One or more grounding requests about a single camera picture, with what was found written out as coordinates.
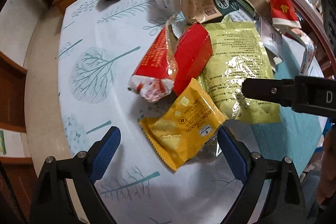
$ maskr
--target person's hand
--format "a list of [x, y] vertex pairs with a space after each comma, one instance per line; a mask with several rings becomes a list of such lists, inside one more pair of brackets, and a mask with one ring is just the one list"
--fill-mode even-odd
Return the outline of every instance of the person's hand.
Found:
[[316, 201], [321, 204], [336, 191], [336, 157], [332, 151], [331, 134], [336, 134], [336, 125], [327, 132], [323, 142], [323, 158], [320, 184], [316, 193]]

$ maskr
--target brown paper bag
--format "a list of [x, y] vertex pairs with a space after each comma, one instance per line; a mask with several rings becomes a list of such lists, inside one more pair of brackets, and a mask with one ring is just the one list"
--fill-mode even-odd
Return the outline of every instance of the brown paper bag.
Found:
[[182, 12], [188, 24], [204, 23], [223, 15], [213, 0], [181, 0]]
[[268, 23], [273, 23], [271, 6], [269, 0], [246, 0], [256, 12], [261, 15]]

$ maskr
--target blue gripper pad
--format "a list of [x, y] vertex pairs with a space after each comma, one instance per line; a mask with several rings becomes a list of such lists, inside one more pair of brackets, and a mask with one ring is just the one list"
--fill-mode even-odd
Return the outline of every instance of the blue gripper pad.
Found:
[[226, 133], [223, 128], [220, 128], [217, 133], [218, 144], [222, 149], [233, 175], [245, 185], [248, 180], [247, 164], [228, 134], [231, 133]]
[[91, 183], [95, 183], [96, 180], [100, 180], [103, 177], [120, 144], [121, 134], [119, 128], [112, 127], [110, 130], [113, 130], [113, 132], [107, 140], [105, 140], [105, 136], [103, 137], [101, 141], [105, 141], [105, 143], [92, 162], [91, 170], [88, 174]]

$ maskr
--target table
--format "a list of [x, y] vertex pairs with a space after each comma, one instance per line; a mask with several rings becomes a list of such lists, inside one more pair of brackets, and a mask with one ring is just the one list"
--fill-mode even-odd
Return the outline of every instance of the table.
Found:
[[[252, 20], [243, 10], [233, 20]], [[174, 101], [145, 102], [127, 90], [127, 83], [168, 15], [155, 0], [79, 0], [67, 8], [58, 55], [59, 104], [64, 132], [73, 155], [100, 140], [111, 125], [121, 130], [121, 144], [104, 177], [95, 187], [118, 223], [220, 223], [242, 184], [234, 179], [223, 155], [190, 160], [173, 173], [160, 160], [138, 121], [162, 115]], [[181, 18], [174, 32], [181, 35]], [[303, 47], [284, 38], [285, 62], [277, 79], [293, 77]], [[313, 61], [311, 75], [323, 77]], [[281, 124], [250, 126], [227, 121], [239, 140], [266, 158], [288, 155], [299, 173], [313, 154], [326, 119], [281, 108]], [[257, 220], [267, 195], [250, 222]]]

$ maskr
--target wall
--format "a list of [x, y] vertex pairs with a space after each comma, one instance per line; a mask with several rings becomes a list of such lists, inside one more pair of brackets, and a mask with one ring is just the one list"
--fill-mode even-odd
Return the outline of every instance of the wall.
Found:
[[1, 157], [11, 157], [11, 158], [24, 158], [31, 157], [28, 142], [27, 142], [27, 134], [19, 133], [14, 131], [9, 131], [5, 129], [0, 129], [3, 131], [6, 154]]
[[0, 51], [20, 66], [37, 21], [46, 9], [42, 0], [7, 0], [0, 12]]

